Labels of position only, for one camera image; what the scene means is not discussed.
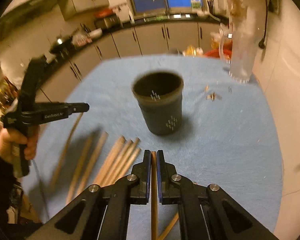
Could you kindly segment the person left hand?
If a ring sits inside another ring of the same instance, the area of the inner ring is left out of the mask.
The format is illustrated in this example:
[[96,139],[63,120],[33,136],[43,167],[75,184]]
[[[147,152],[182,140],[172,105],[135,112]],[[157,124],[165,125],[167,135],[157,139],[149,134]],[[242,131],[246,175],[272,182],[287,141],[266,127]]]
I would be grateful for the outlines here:
[[0,131],[0,157],[5,162],[12,164],[14,157],[13,147],[17,145],[25,145],[24,157],[26,160],[32,160],[36,156],[37,143],[39,138],[39,126],[34,126],[33,134],[26,137],[18,130],[13,128],[3,128]]

